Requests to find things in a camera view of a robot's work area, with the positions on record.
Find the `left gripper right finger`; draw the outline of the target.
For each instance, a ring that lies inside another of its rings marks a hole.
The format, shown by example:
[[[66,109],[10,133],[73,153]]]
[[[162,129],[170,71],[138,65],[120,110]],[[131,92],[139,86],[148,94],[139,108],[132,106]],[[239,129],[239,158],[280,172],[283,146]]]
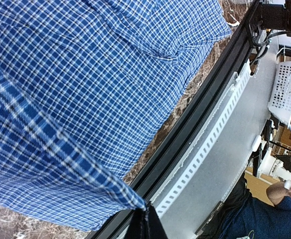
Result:
[[[148,203],[145,213],[145,238],[168,239],[155,207]]]

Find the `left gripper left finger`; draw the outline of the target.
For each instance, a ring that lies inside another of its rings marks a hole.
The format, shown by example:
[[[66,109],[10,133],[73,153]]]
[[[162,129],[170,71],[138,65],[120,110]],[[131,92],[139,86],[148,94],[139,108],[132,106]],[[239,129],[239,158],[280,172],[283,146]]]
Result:
[[[134,211],[124,239],[146,238],[146,211],[137,209]]]

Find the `blue checked long sleeve shirt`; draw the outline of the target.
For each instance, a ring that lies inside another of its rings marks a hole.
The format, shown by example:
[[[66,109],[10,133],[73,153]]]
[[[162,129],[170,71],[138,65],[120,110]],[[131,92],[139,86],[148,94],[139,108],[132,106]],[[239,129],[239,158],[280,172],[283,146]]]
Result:
[[[216,0],[0,0],[0,205],[86,232],[145,209],[123,178],[230,33]]]

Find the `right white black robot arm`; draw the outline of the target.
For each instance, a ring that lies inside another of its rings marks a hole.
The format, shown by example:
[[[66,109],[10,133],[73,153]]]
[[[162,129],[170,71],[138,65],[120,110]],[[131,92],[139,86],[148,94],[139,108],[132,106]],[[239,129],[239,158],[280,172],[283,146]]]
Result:
[[[266,29],[277,30],[278,33],[291,37],[291,0],[285,1],[284,4],[263,3],[256,0],[254,4],[246,24],[251,47],[262,47],[269,43],[269,39],[278,35],[268,34],[264,42],[259,43],[261,33]]]

